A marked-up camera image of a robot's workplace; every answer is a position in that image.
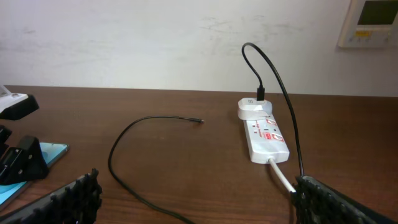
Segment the white power strip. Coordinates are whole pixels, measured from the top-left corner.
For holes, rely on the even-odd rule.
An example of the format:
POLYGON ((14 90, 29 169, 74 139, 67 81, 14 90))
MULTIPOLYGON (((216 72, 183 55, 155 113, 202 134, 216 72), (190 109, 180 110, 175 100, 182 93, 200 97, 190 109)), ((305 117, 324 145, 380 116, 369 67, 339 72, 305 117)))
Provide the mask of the white power strip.
POLYGON ((275 163, 289 159, 290 151, 273 115, 260 120, 243 121, 250 160, 256 164, 275 163))

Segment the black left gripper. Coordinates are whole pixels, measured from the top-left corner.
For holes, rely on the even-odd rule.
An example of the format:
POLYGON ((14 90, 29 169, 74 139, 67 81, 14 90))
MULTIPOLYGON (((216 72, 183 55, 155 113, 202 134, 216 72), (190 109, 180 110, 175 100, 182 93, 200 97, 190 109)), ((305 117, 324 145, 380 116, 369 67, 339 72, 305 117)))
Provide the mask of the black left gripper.
POLYGON ((6 144, 12 131, 0 125, 1 185, 45 179, 49 167, 36 137, 24 136, 17 147, 6 144))

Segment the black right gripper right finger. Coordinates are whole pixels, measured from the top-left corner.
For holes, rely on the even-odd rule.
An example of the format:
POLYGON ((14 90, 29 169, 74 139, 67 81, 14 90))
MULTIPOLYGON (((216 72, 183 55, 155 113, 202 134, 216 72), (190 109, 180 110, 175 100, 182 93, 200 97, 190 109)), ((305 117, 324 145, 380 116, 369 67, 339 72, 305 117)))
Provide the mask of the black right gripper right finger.
POLYGON ((296 177, 291 194, 300 224, 396 224, 397 222, 304 175, 296 177))

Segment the blue Galaxy S25 smartphone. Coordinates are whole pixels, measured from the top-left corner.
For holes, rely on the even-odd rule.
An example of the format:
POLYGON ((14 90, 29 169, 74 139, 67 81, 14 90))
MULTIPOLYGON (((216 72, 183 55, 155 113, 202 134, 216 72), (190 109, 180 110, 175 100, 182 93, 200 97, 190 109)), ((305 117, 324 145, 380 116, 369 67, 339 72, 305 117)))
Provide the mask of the blue Galaxy S25 smartphone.
MULTIPOLYGON (((40 142, 42 155, 48 167, 51 168, 57 163, 69 150, 67 144, 57 144, 50 142, 40 142)), ((1 186, 1 211, 3 211, 15 198, 17 198, 29 185, 30 182, 20 182, 12 185, 1 186)))

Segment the white wall control panel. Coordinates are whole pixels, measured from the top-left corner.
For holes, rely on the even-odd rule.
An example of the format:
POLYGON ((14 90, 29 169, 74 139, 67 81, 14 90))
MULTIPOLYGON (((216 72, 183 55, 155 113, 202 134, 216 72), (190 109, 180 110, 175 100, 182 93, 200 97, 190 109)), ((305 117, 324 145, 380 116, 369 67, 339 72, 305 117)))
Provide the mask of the white wall control panel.
POLYGON ((397 45, 397 0, 351 0, 338 46, 389 48, 397 45))

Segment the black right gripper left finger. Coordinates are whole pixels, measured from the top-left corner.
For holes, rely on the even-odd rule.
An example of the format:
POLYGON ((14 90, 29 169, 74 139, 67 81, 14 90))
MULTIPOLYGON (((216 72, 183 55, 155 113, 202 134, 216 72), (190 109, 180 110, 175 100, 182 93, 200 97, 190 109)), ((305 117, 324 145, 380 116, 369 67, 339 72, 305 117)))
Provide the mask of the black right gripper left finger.
POLYGON ((1 224, 94 224, 102 188, 93 169, 77 180, 1 217, 1 224))

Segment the white charger adapter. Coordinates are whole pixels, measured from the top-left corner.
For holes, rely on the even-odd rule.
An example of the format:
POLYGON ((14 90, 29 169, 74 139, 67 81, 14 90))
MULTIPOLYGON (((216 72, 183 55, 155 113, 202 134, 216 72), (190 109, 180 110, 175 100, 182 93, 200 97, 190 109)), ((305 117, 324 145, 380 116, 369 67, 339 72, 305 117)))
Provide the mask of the white charger adapter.
POLYGON ((272 115, 270 101, 257 101, 255 98, 242 98, 238 101, 238 117, 241 120, 261 120, 272 115))

